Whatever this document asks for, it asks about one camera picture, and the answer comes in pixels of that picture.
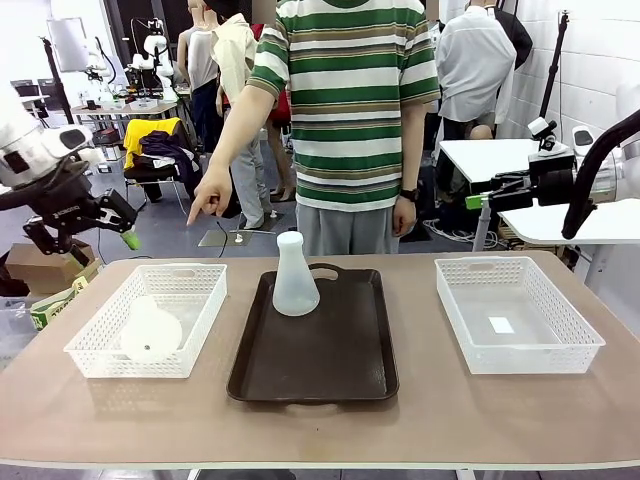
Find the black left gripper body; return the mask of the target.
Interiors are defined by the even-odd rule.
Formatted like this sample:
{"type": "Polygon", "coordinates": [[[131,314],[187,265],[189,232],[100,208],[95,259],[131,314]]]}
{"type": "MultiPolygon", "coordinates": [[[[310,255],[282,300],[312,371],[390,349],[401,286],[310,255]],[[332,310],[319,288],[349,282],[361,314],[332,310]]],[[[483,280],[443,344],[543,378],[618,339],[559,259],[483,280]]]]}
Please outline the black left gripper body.
{"type": "Polygon", "coordinates": [[[108,224],[102,211],[104,198],[104,195],[95,197],[90,193],[46,193],[29,204],[36,214],[29,220],[29,233],[44,232],[46,227],[69,235],[93,228],[105,229],[108,224]]]}

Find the person's left hand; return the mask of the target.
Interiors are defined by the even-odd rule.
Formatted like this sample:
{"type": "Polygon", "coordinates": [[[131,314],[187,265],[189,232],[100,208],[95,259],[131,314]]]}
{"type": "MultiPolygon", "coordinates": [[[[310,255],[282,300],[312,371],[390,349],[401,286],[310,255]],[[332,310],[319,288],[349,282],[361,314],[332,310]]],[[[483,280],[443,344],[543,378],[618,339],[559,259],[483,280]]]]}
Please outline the person's left hand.
{"type": "Polygon", "coordinates": [[[416,222],[416,206],[404,197],[398,197],[393,209],[393,234],[402,237],[408,234],[416,222]]]}

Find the person's right hand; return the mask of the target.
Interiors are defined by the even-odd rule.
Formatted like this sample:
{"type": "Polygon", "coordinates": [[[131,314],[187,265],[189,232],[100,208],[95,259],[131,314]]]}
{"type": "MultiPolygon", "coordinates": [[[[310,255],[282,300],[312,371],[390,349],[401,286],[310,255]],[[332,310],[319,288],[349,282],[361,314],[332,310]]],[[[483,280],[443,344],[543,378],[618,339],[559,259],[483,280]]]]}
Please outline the person's right hand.
{"type": "Polygon", "coordinates": [[[222,217],[232,195],[232,180],[229,166],[212,164],[196,187],[195,199],[187,219],[192,225],[200,213],[222,217]]]}

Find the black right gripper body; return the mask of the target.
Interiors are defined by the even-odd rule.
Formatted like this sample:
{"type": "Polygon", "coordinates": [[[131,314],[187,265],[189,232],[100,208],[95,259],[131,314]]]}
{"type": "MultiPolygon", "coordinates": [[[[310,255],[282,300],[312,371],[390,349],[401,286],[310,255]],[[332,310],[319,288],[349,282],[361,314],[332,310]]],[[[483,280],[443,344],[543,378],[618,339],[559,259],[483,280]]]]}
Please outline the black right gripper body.
{"type": "Polygon", "coordinates": [[[539,206],[569,204],[574,190],[572,169],[561,169],[531,175],[533,197],[539,206]]]}

